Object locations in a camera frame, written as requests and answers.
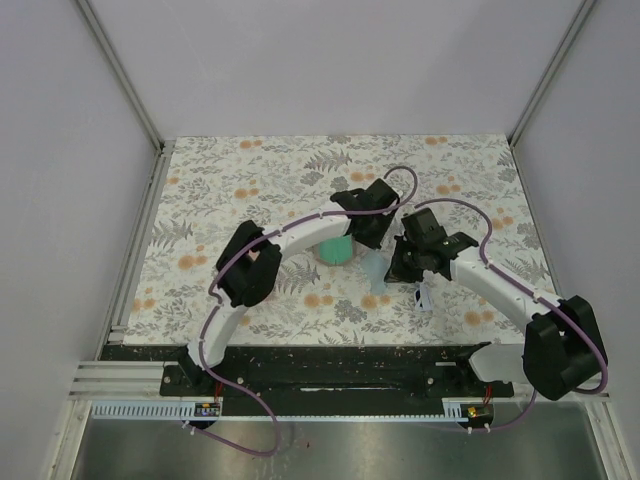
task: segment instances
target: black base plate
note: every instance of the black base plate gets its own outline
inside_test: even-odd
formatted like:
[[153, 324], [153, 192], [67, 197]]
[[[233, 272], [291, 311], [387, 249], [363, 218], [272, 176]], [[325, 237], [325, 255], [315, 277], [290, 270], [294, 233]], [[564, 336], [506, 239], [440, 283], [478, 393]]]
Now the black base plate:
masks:
[[[227, 347], [214, 370], [234, 382], [241, 378], [279, 416], [432, 415], [442, 413], [442, 398], [484, 396], [488, 384], [467, 363], [477, 348]], [[182, 355], [190, 361], [186, 349]], [[163, 378], [162, 396], [215, 392], [205, 372], [193, 382], [180, 366], [171, 365]], [[513, 396], [510, 384], [491, 385], [494, 397]], [[235, 389], [225, 387], [223, 397], [223, 416], [264, 415], [260, 405]]]

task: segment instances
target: gray leaf print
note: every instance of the gray leaf print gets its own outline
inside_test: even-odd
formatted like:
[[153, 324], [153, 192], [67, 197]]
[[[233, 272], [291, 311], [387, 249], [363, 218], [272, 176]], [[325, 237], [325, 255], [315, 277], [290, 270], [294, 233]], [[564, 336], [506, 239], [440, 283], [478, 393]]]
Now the gray leaf print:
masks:
[[533, 223], [521, 223], [517, 229], [520, 235], [524, 235], [522, 242], [529, 248], [538, 250], [540, 248], [540, 239], [538, 238], [538, 232]]
[[342, 192], [349, 188], [349, 182], [344, 177], [336, 177], [331, 180], [331, 188], [333, 188], [336, 192]]
[[256, 335], [264, 336], [265, 338], [287, 338], [293, 333], [291, 329], [284, 325], [278, 325], [277, 323], [270, 323], [269, 325], [250, 325], [249, 330]]
[[360, 323], [367, 319], [367, 312], [354, 307], [349, 300], [338, 300], [334, 311], [343, 322], [349, 320], [351, 323]]
[[535, 260], [526, 260], [524, 258], [517, 257], [519, 263], [514, 260], [507, 259], [505, 264], [520, 277], [524, 278], [527, 282], [535, 284], [539, 280], [544, 280], [549, 275], [549, 271], [545, 267], [544, 263], [538, 263]]
[[294, 290], [298, 289], [298, 293], [300, 293], [306, 285], [310, 283], [315, 285], [316, 280], [320, 280], [317, 265], [312, 266], [308, 260], [306, 267], [293, 261], [291, 263], [293, 266], [285, 264], [280, 267], [276, 279], [276, 290], [283, 293], [289, 290], [289, 295], [291, 295]]
[[329, 135], [327, 137], [331, 143], [340, 143], [344, 145], [345, 143], [349, 143], [351, 141], [351, 137], [347, 137], [346, 135]]
[[338, 168], [351, 163], [353, 160], [349, 154], [345, 154], [342, 150], [338, 153], [335, 150], [329, 150], [329, 153], [319, 152], [316, 153], [311, 160], [304, 164], [304, 168], [310, 168], [312, 170], [320, 170], [324, 172], [330, 172], [331, 169], [338, 171]]
[[[415, 202], [437, 195], [468, 197], [503, 221], [505, 228], [496, 232], [490, 247], [495, 259], [512, 262], [509, 266], [536, 288], [550, 286], [504, 135], [448, 135], [446, 141], [434, 137], [437, 145], [427, 138], [252, 137], [251, 147], [244, 149], [238, 138], [179, 138], [125, 343], [180, 345], [197, 335], [215, 303], [206, 295], [217, 274], [215, 259], [239, 222], [251, 218], [262, 226], [286, 223], [292, 212], [313, 211], [335, 191], [366, 187], [371, 177], [397, 165], [411, 166], [420, 177]], [[403, 173], [388, 181], [405, 194], [412, 186]], [[485, 226], [472, 211], [443, 204], [434, 208], [443, 225], [482, 237]], [[392, 236], [399, 228], [396, 219], [384, 240], [383, 256], [391, 255]], [[477, 295], [435, 275], [427, 278], [434, 310], [425, 313], [415, 311], [414, 285], [390, 285], [387, 295], [376, 297], [375, 308], [362, 307], [370, 284], [358, 262], [332, 269], [305, 252], [283, 267], [273, 295], [243, 320], [232, 343], [362, 345], [365, 337], [376, 344], [522, 341], [515, 327]], [[466, 321], [470, 312], [473, 322]]]
[[300, 179], [300, 183], [312, 187], [316, 183], [318, 183], [318, 180], [320, 180], [321, 178], [324, 178], [324, 175], [322, 175], [320, 172], [309, 172], [304, 174], [304, 176]]
[[509, 152], [502, 152], [500, 154], [500, 158], [498, 158], [498, 165], [501, 167], [511, 167], [513, 166], [513, 157]]
[[322, 336], [324, 337], [324, 340], [321, 338], [318, 339], [318, 343], [321, 345], [337, 345], [339, 343], [335, 338], [331, 338], [326, 333], [324, 333]]
[[505, 168], [498, 174], [498, 178], [503, 182], [511, 183], [518, 177], [518, 172], [515, 168]]
[[167, 297], [196, 297], [204, 292], [204, 287], [201, 285], [182, 285], [180, 288], [172, 288], [168, 290], [165, 295]]
[[257, 225], [266, 225], [271, 222], [271, 210], [258, 205], [249, 205], [247, 207], [247, 217]]
[[191, 223], [187, 223], [186, 220], [182, 220], [181, 224], [175, 220], [169, 221], [171, 225], [162, 222], [154, 225], [151, 234], [151, 245], [162, 246], [162, 248], [166, 248], [167, 245], [173, 247], [179, 240], [186, 240], [190, 235], [193, 235]]

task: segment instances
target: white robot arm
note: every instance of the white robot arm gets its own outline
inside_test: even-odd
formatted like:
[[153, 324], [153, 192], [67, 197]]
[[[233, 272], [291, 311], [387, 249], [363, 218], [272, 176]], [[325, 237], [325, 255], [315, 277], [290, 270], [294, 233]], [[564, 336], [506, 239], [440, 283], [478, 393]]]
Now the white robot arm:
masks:
[[[205, 337], [189, 344], [193, 362], [202, 367], [201, 342], [204, 360], [209, 366], [222, 362], [225, 348], [242, 316], [271, 292], [282, 260], [346, 234], [353, 235], [359, 243], [379, 248], [395, 211], [386, 215], [375, 212], [394, 201], [398, 201], [397, 194], [382, 180], [377, 180], [367, 190], [335, 194], [331, 202], [317, 212], [316, 218], [305, 220], [308, 217], [305, 216], [293, 221], [286, 231], [263, 232], [251, 221], [243, 223], [218, 261], [219, 270], [227, 263], [234, 265], [210, 291], [219, 296], [221, 306], [215, 320], [205, 329]], [[353, 210], [372, 210], [375, 214], [354, 216]], [[332, 215], [322, 215], [327, 211]], [[499, 270], [507, 272], [520, 286], [535, 292], [533, 296], [524, 295], [522, 288], [485, 264], [475, 240], [464, 233], [447, 235], [428, 208], [404, 216], [402, 223], [405, 232], [396, 237], [386, 281], [421, 282], [425, 270], [439, 273], [481, 295], [525, 334], [524, 345], [479, 345], [469, 363], [480, 380], [528, 381], [542, 395], [555, 400], [600, 371], [590, 348], [572, 335], [554, 313], [561, 310], [571, 317], [606, 361], [593, 311], [585, 300], [573, 297], [565, 301], [549, 292], [538, 291], [515, 273], [500, 267]], [[270, 238], [230, 262], [250, 241], [261, 236]]]

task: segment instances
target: floral tablecloth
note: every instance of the floral tablecloth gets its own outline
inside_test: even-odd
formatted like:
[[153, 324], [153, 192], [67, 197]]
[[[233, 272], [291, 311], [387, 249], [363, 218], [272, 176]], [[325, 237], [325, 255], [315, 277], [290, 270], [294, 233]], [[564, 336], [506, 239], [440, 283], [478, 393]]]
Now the floral tablecloth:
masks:
[[[492, 218], [491, 255], [540, 288], [551, 279], [518, 173], [503, 135], [185, 137], [176, 142], [132, 303], [126, 344], [175, 345], [196, 336], [214, 301], [215, 261], [240, 222], [281, 225], [340, 190], [366, 187], [395, 165], [415, 169], [412, 203], [449, 196]], [[406, 172], [389, 184], [411, 190]], [[480, 239], [485, 226], [462, 206], [433, 207], [447, 231]], [[391, 257], [396, 216], [383, 255]], [[372, 295], [354, 260], [329, 267], [312, 252], [280, 269], [276, 288], [241, 320], [234, 344], [470, 344], [521, 342], [486, 300], [428, 275], [433, 309], [418, 312], [413, 285]]]

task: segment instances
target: purple cable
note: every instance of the purple cable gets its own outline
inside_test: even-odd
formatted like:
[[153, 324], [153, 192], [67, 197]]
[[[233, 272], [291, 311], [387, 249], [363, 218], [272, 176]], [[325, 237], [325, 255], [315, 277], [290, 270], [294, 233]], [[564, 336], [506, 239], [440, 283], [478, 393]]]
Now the purple cable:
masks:
[[[424, 205], [428, 205], [430, 203], [439, 203], [439, 202], [450, 202], [450, 203], [457, 203], [459, 205], [464, 205], [465, 207], [471, 208], [472, 210], [480, 214], [480, 216], [484, 218], [485, 222], [487, 222], [487, 228], [488, 228], [486, 235], [482, 239], [482, 242], [480, 242], [480, 249], [479, 249], [480, 259], [485, 265], [488, 265], [489, 269], [494, 271], [498, 276], [500, 276], [501, 278], [509, 282], [511, 285], [513, 285], [518, 290], [520, 290], [522, 293], [528, 295], [531, 298], [535, 298], [536, 294], [533, 290], [528, 288], [526, 285], [523, 285], [518, 280], [513, 278], [511, 275], [509, 275], [507, 272], [496, 267], [489, 261], [489, 257], [487, 257], [487, 253], [486, 253], [486, 248], [487, 248], [487, 243], [489, 242], [489, 238], [493, 233], [493, 226], [491, 224], [491, 219], [489, 218], [489, 216], [486, 213], [484, 213], [480, 208], [473, 205], [472, 203], [465, 202], [464, 200], [458, 200], [455, 198], [436, 198], [433, 200], [426, 200], [424, 202], [417, 204], [414, 208], [418, 209], [420, 207], [423, 207]], [[598, 393], [603, 392], [604, 389], [607, 387], [607, 383], [609, 381], [609, 370], [607, 368], [607, 362], [605, 362], [604, 357], [602, 356], [602, 353], [600, 353], [600, 350], [598, 350], [598, 347], [596, 347], [595, 343], [593, 343], [593, 341], [589, 338], [589, 336], [586, 333], [584, 333], [582, 329], [573, 320], [571, 320], [571, 318], [569, 318], [567, 314], [565, 314], [562, 310], [560, 310], [556, 305], [554, 305], [553, 303], [551, 303], [549, 300], [547, 300], [542, 296], [540, 296], [540, 298], [537, 301], [540, 302], [545, 307], [547, 307], [553, 313], [558, 315], [567, 325], [569, 325], [569, 327], [578, 335], [578, 337], [580, 337], [580, 339], [587, 345], [587, 347], [589, 347], [589, 350], [591, 350], [593, 355], [596, 357], [596, 360], [598, 361], [598, 366], [600, 367], [600, 371], [602, 372], [602, 375], [600, 377], [600, 384], [592, 390], [576, 388], [574, 391], [577, 393], [582, 393], [587, 395], [597, 395]]]
[[320, 213], [313, 213], [311, 215], [307, 215], [306, 217], [302, 217], [299, 218], [297, 220], [294, 220], [293, 222], [288, 223], [287, 225], [283, 226], [281, 230], [275, 230], [271, 233], [268, 233], [266, 235], [263, 235], [259, 238], [256, 238], [255, 240], [249, 242], [244, 248], [242, 248], [238, 253], [236, 253], [231, 260], [229, 260], [227, 262], [227, 264], [222, 267], [222, 269], [218, 272], [218, 275], [216, 275], [216, 278], [213, 280], [213, 282], [211, 282], [211, 285], [209, 286], [209, 295], [214, 296], [218, 299], [218, 305], [216, 305], [213, 310], [211, 310], [211, 313], [209, 314], [209, 317], [207, 317], [207, 320], [205, 321], [204, 325], [202, 326], [202, 330], [200, 331], [200, 336], [198, 337], [200, 340], [200, 343], [198, 345], [198, 356], [200, 357], [200, 364], [203, 366], [204, 370], [211, 375], [211, 377], [213, 377], [214, 379], [216, 379], [217, 381], [228, 385], [231, 388], [234, 388], [248, 396], [250, 396], [251, 398], [253, 398], [256, 402], [258, 402], [260, 404], [260, 406], [262, 406], [262, 408], [264, 408], [264, 410], [267, 412], [267, 414], [269, 414], [269, 417], [271, 417], [271, 420], [273, 422], [274, 428], [275, 428], [275, 445], [271, 450], [267, 450], [267, 451], [259, 451], [259, 450], [253, 450], [247, 447], [243, 447], [242, 445], [239, 445], [237, 443], [234, 443], [230, 440], [227, 440], [226, 438], [220, 437], [214, 433], [211, 432], [207, 432], [205, 430], [200, 430], [197, 428], [193, 428], [192, 432], [198, 432], [206, 437], [209, 437], [213, 440], [217, 440], [229, 447], [235, 448], [236, 450], [239, 450], [243, 453], [247, 453], [249, 455], [254, 455], [257, 457], [270, 457], [272, 455], [274, 455], [277, 451], [278, 448], [280, 447], [280, 440], [281, 440], [281, 435], [280, 435], [280, 424], [278, 422], [278, 419], [276, 418], [276, 416], [274, 415], [273, 411], [271, 410], [271, 408], [269, 408], [269, 406], [265, 403], [264, 400], [262, 400], [258, 395], [256, 395], [254, 392], [252, 392], [251, 390], [249, 390], [246, 387], [243, 387], [242, 385], [239, 385], [235, 382], [232, 382], [230, 380], [227, 380], [223, 377], [221, 377], [220, 375], [218, 375], [217, 373], [215, 373], [211, 367], [209, 367], [206, 364], [205, 358], [204, 358], [204, 349], [203, 349], [203, 344], [204, 344], [204, 338], [206, 336], [207, 330], [209, 329], [209, 325], [211, 325], [211, 322], [213, 321], [213, 317], [215, 316], [215, 314], [218, 312], [218, 310], [220, 309], [220, 305], [222, 304], [222, 298], [220, 297], [220, 295], [218, 295], [214, 289], [215, 287], [218, 285], [218, 283], [220, 282], [220, 280], [222, 279], [222, 277], [224, 277], [224, 275], [229, 271], [229, 269], [240, 259], [242, 258], [244, 255], [247, 254], [247, 252], [249, 252], [249, 250], [251, 250], [253, 247], [255, 247], [256, 245], [258, 245], [261, 242], [264, 242], [265, 240], [268, 240], [272, 237], [275, 237], [276, 235], [280, 235], [281, 232], [286, 232], [287, 230], [294, 228], [298, 225], [301, 225], [305, 222], [308, 222], [310, 220], [314, 220], [316, 218], [320, 218], [325, 217], [325, 216], [341, 216], [341, 215], [347, 215], [347, 216], [357, 216], [357, 215], [378, 215], [378, 214], [382, 214], [382, 213], [389, 213], [392, 212], [394, 210], [397, 210], [398, 208], [406, 205], [409, 201], [411, 201], [411, 199], [413, 198], [413, 196], [416, 194], [416, 191], [418, 190], [418, 175], [416, 174], [416, 172], [409, 168], [409, 167], [405, 167], [402, 165], [393, 167], [391, 169], [389, 169], [387, 171], [387, 173], [384, 174], [384, 178], [387, 178], [389, 176], [389, 174], [391, 172], [394, 172], [396, 170], [406, 170], [408, 171], [411, 176], [413, 177], [413, 189], [411, 190], [411, 193], [409, 195], [407, 195], [407, 197], [400, 201], [397, 202], [395, 205], [392, 205], [390, 207], [387, 208], [381, 208], [378, 210], [365, 210], [365, 211], [345, 211], [345, 210], [332, 210], [329, 212], [322, 212], [322, 214]]

